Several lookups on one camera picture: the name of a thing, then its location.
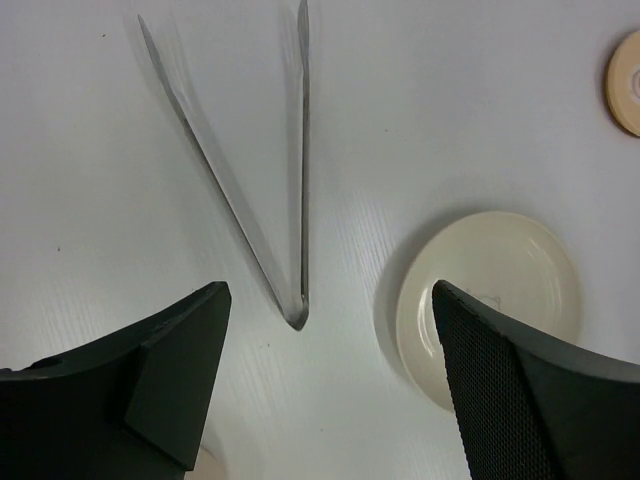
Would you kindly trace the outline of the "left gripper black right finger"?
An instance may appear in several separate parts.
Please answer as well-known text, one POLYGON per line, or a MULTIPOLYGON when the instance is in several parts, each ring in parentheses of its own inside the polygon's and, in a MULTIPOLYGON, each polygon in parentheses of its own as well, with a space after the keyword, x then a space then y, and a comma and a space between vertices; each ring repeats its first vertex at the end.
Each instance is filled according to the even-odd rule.
POLYGON ((432 307, 474 479, 636 479, 639 367, 439 280, 432 307))

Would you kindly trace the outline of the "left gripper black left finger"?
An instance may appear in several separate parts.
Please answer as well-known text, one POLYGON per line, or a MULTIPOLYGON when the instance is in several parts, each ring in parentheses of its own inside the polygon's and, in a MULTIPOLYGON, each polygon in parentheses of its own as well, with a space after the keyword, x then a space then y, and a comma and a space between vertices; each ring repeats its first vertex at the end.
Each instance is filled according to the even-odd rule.
POLYGON ((195 468, 231 309, 224 282, 1 372, 5 479, 181 479, 195 468))

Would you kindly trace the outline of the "metal serving tongs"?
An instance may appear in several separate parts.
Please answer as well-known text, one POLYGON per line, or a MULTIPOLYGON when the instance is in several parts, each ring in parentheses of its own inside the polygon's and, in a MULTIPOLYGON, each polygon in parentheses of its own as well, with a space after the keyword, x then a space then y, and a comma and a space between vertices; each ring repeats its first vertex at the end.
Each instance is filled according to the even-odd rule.
POLYGON ((258 216, 226 160, 214 130, 202 110, 186 65, 179 34, 166 48, 158 45, 141 15, 139 31, 156 77, 219 196, 248 260, 254 265, 270 299, 296 331, 306 325, 310 311, 310 16, 309 4, 282 12, 281 58, 287 112, 287 206, 291 271, 285 275, 269 245, 258 216))

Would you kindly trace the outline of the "beige lunch box lid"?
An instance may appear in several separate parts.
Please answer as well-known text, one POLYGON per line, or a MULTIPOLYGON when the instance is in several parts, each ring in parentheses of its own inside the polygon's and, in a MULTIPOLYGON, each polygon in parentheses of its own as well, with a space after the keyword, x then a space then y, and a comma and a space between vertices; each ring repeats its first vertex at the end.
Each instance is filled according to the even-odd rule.
POLYGON ((639 30, 622 38, 607 62, 603 92, 609 113, 626 133, 639 137, 639 30))

